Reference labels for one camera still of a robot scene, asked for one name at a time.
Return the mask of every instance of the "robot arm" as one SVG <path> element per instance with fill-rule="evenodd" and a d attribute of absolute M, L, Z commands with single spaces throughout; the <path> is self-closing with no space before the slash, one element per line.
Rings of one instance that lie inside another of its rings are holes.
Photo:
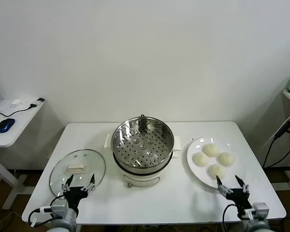
<path fill-rule="evenodd" d="M 43 212 L 51 213 L 54 220 L 51 221 L 52 229 L 48 232 L 75 232 L 76 231 L 76 218 L 78 216 L 78 205 L 83 198 L 86 198 L 95 188 L 95 175 L 93 174 L 88 185 L 81 187 L 70 187 L 73 180 L 71 175 L 65 184 L 62 184 L 63 196 L 67 200 L 64 205 L 51 205 L 49 207 L 41 207 Z"/>
<path fill-rule="evenodd" d="M 255 203 L 251 206 L 248 201 L 249 185 L 246 185 L 242 179 L 235 176 L 241 188 L 228 188 L 224 186 L 217 178 L 217 190 L 228 200 L 235 203 L 237 216 L 243 223 L 244 232 L 272 232 L 266 220 L 269 208 L 265 203 Z"/>

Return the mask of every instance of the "table leg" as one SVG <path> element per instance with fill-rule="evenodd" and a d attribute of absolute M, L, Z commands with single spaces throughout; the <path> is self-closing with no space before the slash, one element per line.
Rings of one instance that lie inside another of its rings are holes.
<path fill-rule="evenodd" d="M 13 188 L 2 207 L 3 209 L 10 209 L 17 195 L 31 195 L 34 190 L 34 187 L 23 185 L 27 175 L 20 175 L 19 179 L 16 179 L 2 164 L 0 164 L 0 178 Z"/>
<path fill-rule="evenodd" d="M 81 232 L 81 230 L 82 230 L 82 225 L 77 225 L 75 232 Z"/>

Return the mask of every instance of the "glass lid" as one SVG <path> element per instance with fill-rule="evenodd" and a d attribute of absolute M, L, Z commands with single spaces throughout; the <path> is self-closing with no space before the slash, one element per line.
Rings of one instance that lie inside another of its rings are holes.
<path fill-rule="evenodd" d="M 61 185 L 73 175 L 70 187 L 82 187 L 90 183 L 94 175 L 95 187 L 102 181 L 105 174 L 105 161 L 103 156 L 94 150 L 84 149 L 74 151 L 61 159 L 49 177 L 49 186 L 57 197 L 62 195 Z"/>

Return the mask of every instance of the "stainless steel steamer basket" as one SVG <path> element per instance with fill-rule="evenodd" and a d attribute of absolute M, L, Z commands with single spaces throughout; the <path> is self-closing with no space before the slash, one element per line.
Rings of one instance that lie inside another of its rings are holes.
<path fill-rule="evenodd" d="M 174 136 L 171 129 L 153 117 L 131 118 L 112 136 L 112 150 L 118 166 L 133 175 L 161 171 L 172 158 Z"/>

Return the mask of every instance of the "blue mouse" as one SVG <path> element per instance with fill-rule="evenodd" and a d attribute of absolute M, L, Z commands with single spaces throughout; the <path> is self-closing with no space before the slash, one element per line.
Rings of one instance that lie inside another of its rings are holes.
<path fill-rule="evenodd" d="M 11 126 L 15 123 L 15 119 L 13 118 L 7 118 L 0 122 L 0 133 L 7 132 Z"/>

